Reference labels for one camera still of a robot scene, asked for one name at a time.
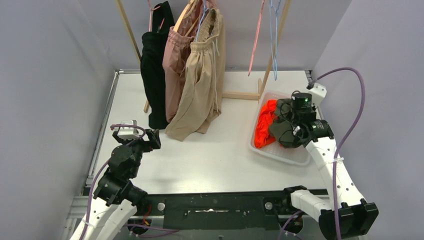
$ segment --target white table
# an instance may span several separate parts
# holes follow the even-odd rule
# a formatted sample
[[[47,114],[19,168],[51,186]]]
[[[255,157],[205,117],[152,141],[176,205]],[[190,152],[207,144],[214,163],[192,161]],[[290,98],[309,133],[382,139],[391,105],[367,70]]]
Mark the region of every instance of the white table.
[[[226,72],[224,90],[257,92],[258,79],[264,73],[252,72],[247,77],[247,72]],[[272,78],[271,73],[265,90],[287,94],[306,91],[304,71],[279,71],[278,80]],[[120,74],[96,172],[118,146],[110,125],[137,120],[139,126],[148,128],[145,102],[141,75]],[[143,155],[138,176],[132,182],[149,194],[274,191],[297,185],[324,189],[313,161],[303,167],[289,165],[248,149],[249,128],[257,106],[256,100],[224,98],[222,114],[206,134],[192,133],[180,142],[161,132],[162,148]]]

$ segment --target metal bolt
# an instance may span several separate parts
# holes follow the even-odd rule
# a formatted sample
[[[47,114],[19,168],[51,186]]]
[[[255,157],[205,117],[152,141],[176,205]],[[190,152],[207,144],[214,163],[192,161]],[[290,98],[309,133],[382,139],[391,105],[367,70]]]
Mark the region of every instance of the metal bolt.
[[[157,205],[157,210],[163,211],[164,209],[165,209],[165,203],[159,202],[159,204]]]
[[[273,204],[271,202],[267,202],[267,203],[265,203],[265,208],[267,210],[271,210],[271,209],[273,209]]]

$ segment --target wooden clothes rack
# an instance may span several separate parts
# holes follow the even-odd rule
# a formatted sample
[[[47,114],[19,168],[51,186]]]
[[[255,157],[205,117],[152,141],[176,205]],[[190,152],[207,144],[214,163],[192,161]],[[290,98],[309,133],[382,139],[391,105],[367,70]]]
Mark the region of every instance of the wooden clothes rack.
[[[138,62],[140,63],[142,56],[140,55],[139,47],[137,46],[137,42],[136,42],[136,39],[134,37],[133,30],[131,29],[131,25],[130,25],[130,21],[128,20],[127,13],[125,12],[122,1],[121,0],[115,0],[115,1],[116,1],[116,5],[119,9],[120,15],[122,17],[122,21],[125,25],[126,31],[128,33],[129,39],[131,40],[131,44],[132,44],[132,47],[134,49],[135,56],[138,59]],[[292,0],[285,0],[284,8],[282,10],[282,16],[281,16],[281,19],[279,21],[279,26],[278,26],[277,41],[276,41],[277,45],[279,44],[279,42],[281,40],[284,25],[286,23],[287,15],[289,13],[289,8],[290,8],[291,4],[292,4]],[[181,15],[185,14],[185,12],[187,11],[188,8],[189,7],[186,7]],[[266,72],[265,72],[265,76],[263,76],[263,80],[259,78],[258,81],[257,81],[257,92],[224,91],[222,93],[222,97],[227,98],[227,99],[259,100],[262,96],[262,93],[265,90],[265,85],[267,84],[268,77],[270,75],[271,67],[273,65],[273,55],[276,52],[277,45],[274,45],[273,48],[272,48],[272,54],[269,57],[268,67],[266,68]],[[148,110],[149,110],[149,102],[148,101],[146,101],[143,110],[144,110],[145,113],[148,112]]]

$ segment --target white plastic basket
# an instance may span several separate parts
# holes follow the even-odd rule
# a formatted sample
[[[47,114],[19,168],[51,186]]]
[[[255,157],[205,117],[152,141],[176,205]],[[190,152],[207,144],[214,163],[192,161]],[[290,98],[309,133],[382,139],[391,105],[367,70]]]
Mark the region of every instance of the white plastic basket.
[[[300,146],[298,148],[283,148],[282,146],[280,146],[280,144],[277,141],[275,141],[272,144],[269,144],[267,146],[256,148],[254,143],[255,129],[256,129],[256,125],[258,124],[258,117],[262,107],[269,100],[289,99],[289,98],[290,98],[290,94],[287,94],[287,93],[281,93],[276,91],[263,92],[262,97],[260,98],[259,104],[256,109],[256,115],[253,120],[253,125],[250,128],[251,138],[250,138],[250,142],[248,143],[248,147],[252,151],[259,153],[260,155],[264,155],[269,158],[285,162],[287,164],[305,166],[311,160],[311,155],[303,146]]]

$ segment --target red cloth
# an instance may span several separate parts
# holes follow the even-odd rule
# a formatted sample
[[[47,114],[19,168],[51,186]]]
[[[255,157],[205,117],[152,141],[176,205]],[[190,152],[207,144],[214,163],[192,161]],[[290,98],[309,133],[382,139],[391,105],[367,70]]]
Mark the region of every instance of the red cloth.
[[[258,149],[270,145],[276,141],[276,138],[270,136],[268,127],[273,123],[276,115],[274,111],[277,108],[277,100],[269,100],[260,110],[257,120],[256,129],[254,131],[254,146]]]

